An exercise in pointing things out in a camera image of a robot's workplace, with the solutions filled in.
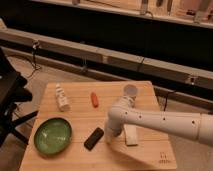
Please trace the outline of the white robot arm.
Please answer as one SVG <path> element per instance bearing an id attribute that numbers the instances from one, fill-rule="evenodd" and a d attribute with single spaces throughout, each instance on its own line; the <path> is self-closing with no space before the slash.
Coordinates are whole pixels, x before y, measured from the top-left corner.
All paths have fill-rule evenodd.
<path id="1" fill-rule="evenodd" d="M 133 107 L 135 100 L 119 98 L 108 110 L 107 136 L 117 137 L 125 124 L 172 134 L 213 147 L 213 115 L 203 113 L 147 111 Z"/>

